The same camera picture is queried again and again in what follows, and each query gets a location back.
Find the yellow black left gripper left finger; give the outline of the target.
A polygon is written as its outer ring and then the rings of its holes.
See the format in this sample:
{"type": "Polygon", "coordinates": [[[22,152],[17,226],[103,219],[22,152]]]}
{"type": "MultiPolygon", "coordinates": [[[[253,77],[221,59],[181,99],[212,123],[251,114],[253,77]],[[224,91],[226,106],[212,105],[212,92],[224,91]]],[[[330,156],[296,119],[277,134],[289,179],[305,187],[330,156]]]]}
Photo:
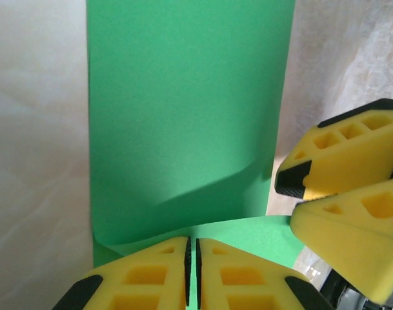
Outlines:
{"type": "Polygon", "coordinates": [[[180,236],[92,269],[54,309],[186,309],[191,239],[180,236]]]}

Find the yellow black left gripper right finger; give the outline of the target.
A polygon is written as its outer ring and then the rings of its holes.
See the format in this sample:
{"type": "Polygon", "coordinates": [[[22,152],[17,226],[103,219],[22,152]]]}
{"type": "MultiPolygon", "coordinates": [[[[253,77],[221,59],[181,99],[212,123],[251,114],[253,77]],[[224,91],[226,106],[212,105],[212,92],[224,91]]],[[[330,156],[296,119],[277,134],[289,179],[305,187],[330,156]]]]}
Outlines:
{"type": "Polygon", "coordinates": [[[331,309],[301,273],[210,238],[196,240],[198,309],[331,309]]]}

